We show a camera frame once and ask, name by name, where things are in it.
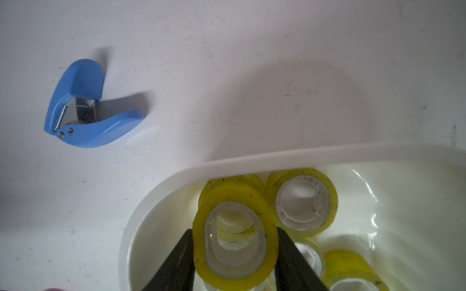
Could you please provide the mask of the clear transparent tape roll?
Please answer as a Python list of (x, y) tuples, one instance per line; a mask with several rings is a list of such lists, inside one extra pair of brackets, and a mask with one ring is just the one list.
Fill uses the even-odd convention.
[(317, 241), (312, 237), (297, 238), (294, 244), (316, 275), (322, 279), (326, 272), (326, 262)]

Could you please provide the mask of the yellow tape roll front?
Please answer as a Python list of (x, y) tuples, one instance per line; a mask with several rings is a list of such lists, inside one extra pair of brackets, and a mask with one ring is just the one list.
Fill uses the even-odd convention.
[(265, 192), (265, 185), (263, 184), (259, 176), (255, 174), (211, 179), (207, 182), (207, 184), (200, 193), (199, 206), (201, 206), (204, 198), (206, 198), (212, 192), (213, 189), (230, 182), (246, 184), (256, 189), (260, 194), (264, 194)]

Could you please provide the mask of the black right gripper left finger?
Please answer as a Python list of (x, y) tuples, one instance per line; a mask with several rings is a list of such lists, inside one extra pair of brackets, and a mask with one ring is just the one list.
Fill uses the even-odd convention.
[(192, 291), (194, 277), (194, 243), (188, 229), (143, 291)]

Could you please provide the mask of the yellow tape roll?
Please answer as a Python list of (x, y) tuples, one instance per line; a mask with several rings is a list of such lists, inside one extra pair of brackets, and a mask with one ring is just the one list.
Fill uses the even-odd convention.
[(259, 176), (255, 174), (211, 179), (207, 182), (207, 184), (200, 193), (199, 206), (201, 206), (204, 198), (206, 198), (212, 192), (213, 189), (230, 182), (246, 184), (256, 189), (260, 194), (264, 194), (265, 192), (265, 185), (263, 184)]
[(324, 254), (324, 283), (329, 291), (389, 291), (388, 286), (360, 255), (335, 250)]
[(333, 223), (338, 208), (334, 184), (312, 168), (272, 172), (266, 182), (265, 200), (277, 226), (292, 238), (322, 233)]
[(263, 195), (225, 182), (203, 195), (192, 226), (194, 265), (209, 291), (252, 291), (275, 268), (279, 238)]

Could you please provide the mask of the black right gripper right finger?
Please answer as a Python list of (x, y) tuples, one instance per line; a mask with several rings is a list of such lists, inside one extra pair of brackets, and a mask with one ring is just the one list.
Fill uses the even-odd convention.
[(305, 261), (290, 236), (277, 228), (279, 254), (275, 265), (278, 291), (328, 291), (328, 288)]

